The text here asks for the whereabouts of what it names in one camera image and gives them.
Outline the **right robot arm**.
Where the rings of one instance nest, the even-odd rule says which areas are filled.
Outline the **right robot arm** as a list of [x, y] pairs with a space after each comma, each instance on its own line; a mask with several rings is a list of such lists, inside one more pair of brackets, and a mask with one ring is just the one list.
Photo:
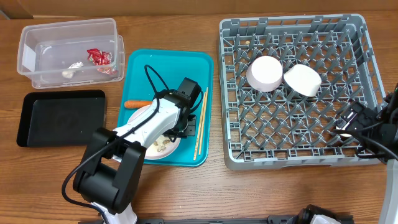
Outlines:
[[360, 142], [356, 156], [386, 165], [387, 180], [379, 223], [397, 223], [397, 89], [384, 98], [379, 112], [354, 102], [335, 122], [336, 134]]

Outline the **white bowl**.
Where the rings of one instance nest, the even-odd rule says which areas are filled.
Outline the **white bowl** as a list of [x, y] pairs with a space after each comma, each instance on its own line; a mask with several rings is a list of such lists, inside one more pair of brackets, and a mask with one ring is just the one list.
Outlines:
[[284, 73], [284, 81], [301, 95], [314, 97], [322, 83], [320, 75], [312, 68], [296, 64]]

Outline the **white tissue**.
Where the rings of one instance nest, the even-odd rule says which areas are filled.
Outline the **white tissue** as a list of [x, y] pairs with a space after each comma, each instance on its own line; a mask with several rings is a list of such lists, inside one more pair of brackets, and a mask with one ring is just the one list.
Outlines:
[[76, 73], [75, 69], [81, 68], [83, 66], [83, 62], [75, 62], [71, 64], [66, 70], [62, 72], [62, 77], [67, 79], [72, 79], [74, 74]]

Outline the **red snack wrapper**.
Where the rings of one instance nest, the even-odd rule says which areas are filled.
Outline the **red snack wrapper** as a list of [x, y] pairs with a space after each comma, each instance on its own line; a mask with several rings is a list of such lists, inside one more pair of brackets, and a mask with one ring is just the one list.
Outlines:
[[109, 52], [104, 52], [99, 49], [88, 49], [88, 60], [96, 66], [107, 65], [107, 67], [98, 68], [97, 71], [107, 75], [117, 74], [116, 67], [109, 67], [112, 62], [113, 56]]

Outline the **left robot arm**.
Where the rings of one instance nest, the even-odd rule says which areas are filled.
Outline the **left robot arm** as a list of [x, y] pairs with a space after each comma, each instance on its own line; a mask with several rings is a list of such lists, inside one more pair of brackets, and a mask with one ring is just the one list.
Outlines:
[[147, 149], [163, 134], [177, 138], [203, 99], [201, 90], [162, 90], [136, 119], [112, 131], [99, 128], [79, 165], [65, 178], [104, 223], [135, 223], [131, 200], [136, 193]]

